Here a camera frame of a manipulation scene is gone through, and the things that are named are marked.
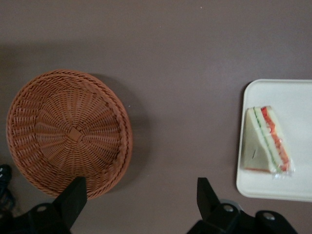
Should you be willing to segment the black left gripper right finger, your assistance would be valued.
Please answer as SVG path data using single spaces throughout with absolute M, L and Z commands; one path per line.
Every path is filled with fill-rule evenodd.
M 205 177 L 197 179 L 197 206 L 202 219 L 188 234 L 233 234 L 240 218 L 240 210 L 231 203 L 222 203 Z

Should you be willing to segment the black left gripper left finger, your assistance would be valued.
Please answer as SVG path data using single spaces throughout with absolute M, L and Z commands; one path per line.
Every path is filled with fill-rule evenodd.
M 28 212 L 32 234 L 69 234 L 87 202 L 86 178 L 75 178 L 52 202 Z

